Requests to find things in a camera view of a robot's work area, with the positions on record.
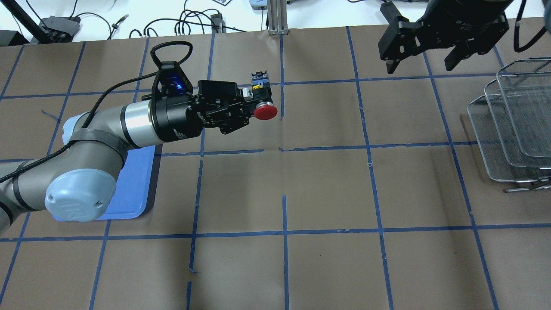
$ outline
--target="black cable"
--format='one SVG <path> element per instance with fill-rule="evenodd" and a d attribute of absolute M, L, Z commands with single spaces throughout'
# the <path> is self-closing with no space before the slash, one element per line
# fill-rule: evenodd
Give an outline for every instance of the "black cable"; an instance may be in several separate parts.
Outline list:
<path fill-rule="evenodd" d="M 130 15 L 126 14 L 123 17 L 119 18 L 116 23 L 111 24 L 111 27 L 113 30 L 110 33 L 111 39 L 113 39 L 113 34 L 118 30 L 118 27 L 120 27 L 121 23 L 125 21 Z"/>
<path fill-rule="evenodd" d="M 74 0 L 73 12 L 72 12 L 71 15 L 69 16 L 69 19 L 70 19 L 71 17 L 73 17 L 73 15 L 74 15 L 74 10 L 77 9 L 77 2 L 78 2 L 78 0 Z"/>
<path fill-rule="evenodd" d="M 200 12 L 200 11 L 193 11 L 193 10 L 183 10 L 182 13 L 180 13 L 180 20 L 174 26 L 175 33 L 176 34 L 182 34 L 183 33 L 183 31 L 184 31 L 183 27 L 184 27 L 184 25 L 187 25 L 187 23 L 188 23 L 187 18 L 188 17 L 197 17 L 197 19 L 199 19 L 199 24 L 201 25 L 201 29 L 202 29 L 203 34 L 204 34 L 205 33 L 204 26 L 206 26 L 207 24 L 203 24 L 203 21 L 201 20 L 201 17 L 199 15 L 203 15 L 206 18 L 208 18 L 208 20 L 210 20 L 210 26 L 215 26 L 212 19 L 204 13 L 205 11 Z M 191 34 L 191 27 L 189 25 L 187 25 L 187 28 L 188 28 L 188 34 Z"/>
<path fill-rule="evenodd" d="M 203 34 L 205 34 L 205 28 L 204 26 L 206 24 L 203 24 L 203 21 L 201 20 L 201 17 L 199 15 L 203 15 L 205 16 L 209 21 L 210 21 L 210 25 L 211 26 L 216 26 L 214 25 L 214 22 L 212 21 L 212 18 L 210 18 L 210 16 L 206 15 L 204 12 L 199 12 L 199 11 L 192 11 L 192 10 L 188 10 L 190 11 L 188 14 L 186 14 L 186 17 L 184 18 L 184 22 L 186 23 L 186 19 L 188 17 L 197 17 L 197 19 L 199 19 L 199 23 L 201 24 L 201 29 L 203 30 Z"/>
<path fill-rule="evenodd" d="M 153 32 L 155 33 L 155 36 L 159 36 L 159 34 L 157 33 L 157 31 L 155 31 L 155 29 L 153 29 L 153 28 L 148 28 L 148 29 L 147 29 L 147 36 L 151 36 L 150 33 L 149 33 L 150 30 L 153 30 Z"/>
<path fill-rule="evenodd" d="M 19 25 L 19 22 L 17 21 L 17 18 L 12 14 L 13 20 L 15 20 L 15 23 L 17 24 L 17 27 L 19 27 L 19 33 L 23 35 L 23 30 L 21 30 L 21 25 Z"/>
<path fill-rule="evenodd" d="M 104 22 L 106 22 L 106 23 L 107 23 L 107 26 L 109 27 L 109 37 L 107 38 L 107 40 L 111 40 L 111 35 L 112 35 L 112 32 L 111 32 L 111 24 L 109 24 L 109 22 L 107 21 L 107 19 L 103 18 L 103 17 L 100 16 L 99 14 L 92 13 L 92 12 L 80 13 L 80 14 L 77 14 L 75 17 L 79 17 L 79 16 L 84 15 L 84 14 L 91 14 L 91 15 L 94 15 L 94 16 L 97 16 L 97 17 L 103 19 Z"/>
<path fill-rule="evenodd" d="M 50 37 L 50 39 L 52 38 L 51 36 L 51 29 L 48 28 L 48 26 L 46 25 L 46 23 L 42 20 L 42 18 L 40 18 L 40 16 L 38 16 L 37 12 L 33 9 L 33 7 L 31 6 L 31 4 L 29 3 L 29 0 L 25 0 L 25 2 L 27 3 L 27 5 L 29 6 L 29 8 L 31 9 L 31 11 L 33 13 L 35 13 L 36 17 L 38 17 L 38 21 L 39 21 L 39 26 L 40 26 L 40 22 L 42 22 L 44 24 L 44 28 L 46 28 L 47 32 L 46 32 L 46 35 L 48 35 Z"/>
<path fill-rule="evenodd" d="M 180 21 L 179 19 L 176 19 L 176 18 L 158 18 L 158 19 L 156 19 L 156 20 L 152 20 L 151 22 L 149 22 L 149 24 L 147 24 L 147 25 L 145 26 L 144 29 L 146 29 L 147 27 L 149 27 L 151 24 L 156 23 L 156 22 L 159 22 L 159 21 L 161 21 L 161 20 L 173 20 L 173 21 L 175 21 L 175 22 Z M 200 23 L 194 23 L 194 22 L 187 22 L 187 23 L 190 23 L 190 24 L 192 24 L 192 25 L 201 25 Z M 231 29 L 231 30 L 235 30 L 235 31 L 239 31 L 239 32 L 242 32 L 242 33 L 246 32 L 246 31 L 244 31 L 244 30 L 237 29 L 237 28 L 233 28 L 233 27 L 228 27 L 228 26 L 222 26 L 222 28 L 224 28 L 224 29 Z"/>
<path fill-rule="evenodd" d="M 210 11 L 210 10 L 214 10 L 214 11 L 216 11 L 217 14 L 220 14 L 220 11 L 218 9 L 206 9 L 204 11 L 201 11 L 201 13 L 204 13 L 204 12 Z"/>
<path fill-rule="evenodd" d="M 177 45 L 177 44 L 180 44 L 180 45 L 187 45 L 190 49 L 189 51 L 187 52 L 186 56 L 184 56 L 184 58 L 182 58 L 180 61 L 178 61 L 177 63 L 179 65 L 181 65 L 184 61 L 186 61 L 190 56 L 191 56 L 191 52 L 193 51 L 193 46 L 191 43 L 189 42 L 185 42 L 185 41 L 172 41 L 172 42 L 165 42 L 165 43 L 161 43 L 159 45 L 156 45 L 154 46 L 152 49 L 151 49 L 151 56 L 155 57 L 157 60 L 159 60 L 156 55 L 155 55 L 155 51 L 158 50 L 158 49 L 162 49 L 163 47 L 165 46 L 169 46 L 169 45 Z M 90 125 L 90 123 L 92 122 L 92 119 L 94 118 L 101 102 L 103 101 L 103 99 L 105 99 L 105 97 L 107 95 L 109 95 L 109 93 L 111 93 L 113 90 L 119 88 L 120 86 L 123 86 L 123 85 L 126 85 L 126 84 L 130 84 L 130 83 L 133 83 L 133 82 L 137 82 L 137 81 L 141 81 L 143 79 L 146 79 L 146 78 L 150 78 L 150 77 L 154 77 L 156 75 L 156 72 L 154 73 L 150 73 L 150 74 L 146 74 L 145 76 L 140 76 L 140 77 L 137 77 L 137 78 L 133 78 L 133 79 L 129 79 L 129 80 L 126 80 L 124 82 L 121 82 L 121 83 L 118 83 L 118 84 L 115 84 L 113 86 L 111 86 L 108 90 L 104 91 L 102 93 L 102 95 L 100 96 L 100 98 L 96 101 L 95 105 L 92 107 L 92 109 L 90 110 L 90 113 L 88 113 L 88 117 L 86 118 L 86 120 L 84 121 L 84 123 L 82 124 L 82 129 L 84 128 L 88 128 L 88 126 Z M 36 162 L 33 162 L 29 165 L 26 165 L 20 169 L 17 169 L 16 171 L 8 174 L 8 175 L 5 175 L 3 176 L 2 178 L 0 178 L 0 184 L 1 183 L 4 183 L 5 181 L 11 179 L 11 178 L 15 178 L 21 174 L 23 174 L 24 172 L 27 172 L 35 167 L 37 167 L 38 165 L 41 165 L 47 161 L 49 161 L 50 159 L 52 158 L 55 158 L 57 156 L 59 156 L 60 154 L 62 154 L 63 152 L 65 152 L 66 150 L 68 150 L 71 146 L 73 146 L 73 144 L 75 144 L 76 141 L 69 141 L 69 143 L 67 143 L 66 145 L 64 145 L 62 148 L 60 148 L 58 151 L 56 151 L 55 153 L 52 153 L 46 157 L 43 157 L 39 160 L 37 160 Z"/>
<path fill-rule="evenodd" d="M 27 3 L 27 5 L 29 6 L 29 8 L 31 9 L 31 11 L 33 13 L 35 13 L 36 17 L 38 17 L 38 20 L 39 21 L 42 21 L 42 18 L 40 18 L 40 16 L 38 16 L 37 12 L 33 9 L 33 7 L 31 6 L 31 4 L 29 3 L 29 0 L 25 0 L 25 2 Z"/>
<path fill-rule="evenodd" d="M 513 49 L 515 52 L 520 53 L 524 52 L 530 47 L 532 47 L 539 39 L 545 34 L 545 27 L 542 27 L 541 30 L 536 33 L 536 35 L 524 46 L 519 46 L 518 37 L 520 32 L 520 21 L 522 20 L 522 14 L 524 13 L 524 7 L 526 6 L 526 0 L 522 0 L 520 3 L 520 8 L 518 9 L 517 18 L 515 21 L 515 32 L 513 33 Z"/>
<path fill-rule="evenodd" d="M 128 38 L 129 38 L 129 39 L 131 39 L 131 38 L 132 38 L 132 33 L 134 33 L 134 31 L 136 31 L 136 32 L 138 33 L 138 35 L 140 36 L 140 38 L 142 38 L 142 37 L 143 37 L 143 36 L 142 36 L 142 33 L 141 33 L 141 32 L 139 32 L 139 30 L 138 30 L 138 29 L 132 29 L 132 31 L 130 31 L 130 34 L 129 34 L 129 36 L 128 36 Z"/>

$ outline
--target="light blue joint cap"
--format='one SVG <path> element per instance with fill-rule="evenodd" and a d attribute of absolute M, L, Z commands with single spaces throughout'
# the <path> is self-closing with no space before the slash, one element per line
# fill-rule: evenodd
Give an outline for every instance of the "light blue joint cap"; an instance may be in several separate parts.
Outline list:
<path fill-rule="evenodd" d="M 63 220 L 89 222 L 105 213 L 116 187 L 115 179 L 105 171 L 72 170 L 50 183 L 44 203 L 50 213 Z"/>
<path fill-rule="evenodd" d="M 73 116 L 72 118 L 68 119 L 65 124 L 63 124 L 63 143 L 67 144 L 69 143 L 69 139 L 73 135 L 74 128 L 77 125 L 78 120 L 84 115 L 88 114 L 89 112 L 84 112 L 80 115 Z"/>

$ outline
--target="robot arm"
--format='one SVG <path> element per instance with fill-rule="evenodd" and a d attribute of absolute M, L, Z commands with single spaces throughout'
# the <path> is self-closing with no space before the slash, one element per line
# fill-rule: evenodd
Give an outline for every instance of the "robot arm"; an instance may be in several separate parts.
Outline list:
<path fill-rule="evenodd" d="M 191 44 L 184 45 L 191 52 Z M 193 95 L 178 62 L 161 62 L 154 51 L 152 56 L 159 70 L 151 95 L 140 102 L 91 112 L 86 126 L 88 114 L 74 117 L 63 128 L 71 142 L 65 154 L 0 183 L 0 235 L 29 211 L 48 209 L 69 221 L 100 217 L 115 193 L 118 174 L 131 149 L 197 137 L 206 127 L 218 127 L 227 134 L 248 125 L 251 117 L 267 120 L 277 114 L 267 72 L 252 74 L 251 87 L 243 89 L 234 82 L 199 81 L 198 93 Z M 0 165 L 0 175 L 33 162 Z"/>
<path fill-rule="evenodd" d="M 392 74 L 400 61 L 430 49 L 454 47 L 446 70 L 474 53 L 488 53 L 509 29 L 505 9 L 512 0 L 430 0 L 415 23 L 403 17 L 392 2 L 381 5 L 389 26 L 379 41 L 381 60 Z"/>

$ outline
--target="stacked metal trays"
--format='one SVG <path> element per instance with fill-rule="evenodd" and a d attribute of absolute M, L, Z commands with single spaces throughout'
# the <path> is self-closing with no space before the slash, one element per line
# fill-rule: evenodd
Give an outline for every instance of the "stacked metal trays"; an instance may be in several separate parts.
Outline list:
<path fill-rule="evenodd" d="M 502 68 L 468 106 L 491 179 L 536 182 L 551 176 L 551 58 Z"/>

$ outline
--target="emergency stop button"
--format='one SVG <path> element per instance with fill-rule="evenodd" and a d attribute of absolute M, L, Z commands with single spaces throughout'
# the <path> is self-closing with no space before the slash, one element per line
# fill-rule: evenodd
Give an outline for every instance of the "emergency stop button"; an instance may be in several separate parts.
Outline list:
<path fill-rule="evenodd" d="M 271 102 L 261 102 L 256 105 L 254 115 L 259 120 L 269 120 L 277 115 L 277 108 Z"/>

